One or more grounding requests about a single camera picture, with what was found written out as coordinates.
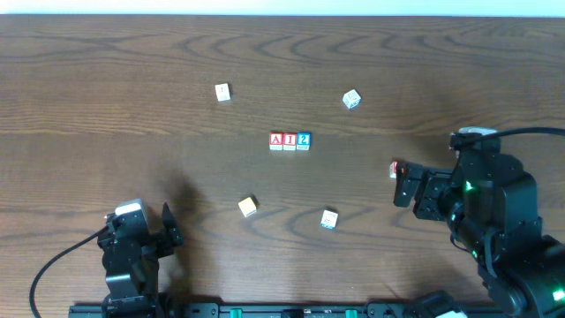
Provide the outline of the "blue number 2 block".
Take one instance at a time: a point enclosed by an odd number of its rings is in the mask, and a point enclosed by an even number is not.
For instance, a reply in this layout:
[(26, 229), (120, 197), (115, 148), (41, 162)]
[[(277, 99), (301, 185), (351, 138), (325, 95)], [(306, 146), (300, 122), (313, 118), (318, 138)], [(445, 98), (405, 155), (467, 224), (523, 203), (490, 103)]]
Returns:
[(297, 134), (297, 150), (307, 151), (311, 147), (312, 135), (309, 132), (299, 132)]

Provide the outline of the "red letter I block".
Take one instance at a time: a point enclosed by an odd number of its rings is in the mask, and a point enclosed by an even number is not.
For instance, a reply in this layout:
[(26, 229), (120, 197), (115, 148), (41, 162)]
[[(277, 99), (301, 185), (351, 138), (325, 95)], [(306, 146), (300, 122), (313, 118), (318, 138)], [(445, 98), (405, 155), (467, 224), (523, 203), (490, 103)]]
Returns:
[(285, 151), (297, 150), (297, 135), (293, 132), (288, 132), (283, 135), (282, 149)]

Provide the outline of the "red letter A block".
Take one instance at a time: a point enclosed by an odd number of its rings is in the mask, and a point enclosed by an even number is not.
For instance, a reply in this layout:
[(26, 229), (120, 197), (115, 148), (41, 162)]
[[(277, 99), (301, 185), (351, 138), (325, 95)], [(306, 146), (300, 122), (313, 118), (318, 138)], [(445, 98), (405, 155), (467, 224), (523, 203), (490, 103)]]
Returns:
[(271, 132), (269, 134), (269, 149), (270, 150), (283, 150), (283, 133)]

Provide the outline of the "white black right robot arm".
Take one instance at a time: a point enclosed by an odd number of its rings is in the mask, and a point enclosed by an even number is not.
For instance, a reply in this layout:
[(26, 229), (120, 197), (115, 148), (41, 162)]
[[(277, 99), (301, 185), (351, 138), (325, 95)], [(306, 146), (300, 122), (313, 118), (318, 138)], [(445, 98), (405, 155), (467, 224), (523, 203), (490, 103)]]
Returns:
[(451, 170), (395, 160), (393, 202), (416, 218), (446, 223), (470, 254), (493, 302), (508, 316), (564, 315), (564, 245), (543, 232), (538, 186), (499, 134), (452, 134)]

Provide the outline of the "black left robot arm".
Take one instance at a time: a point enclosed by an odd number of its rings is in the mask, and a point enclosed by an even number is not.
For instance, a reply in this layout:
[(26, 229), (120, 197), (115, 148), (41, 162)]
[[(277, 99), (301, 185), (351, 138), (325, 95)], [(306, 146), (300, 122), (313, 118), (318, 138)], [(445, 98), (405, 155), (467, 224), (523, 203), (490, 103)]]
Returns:
[(162, 228), (148, 228), (141, 200), (123, 202), (106, 216), (98, 235), (109, 295), (102, 302), (104, 317), (180, 317), (174, 300), (158, 287), (159, 260), (183, 245), (183, 237), (168, 204), (162, 206)]

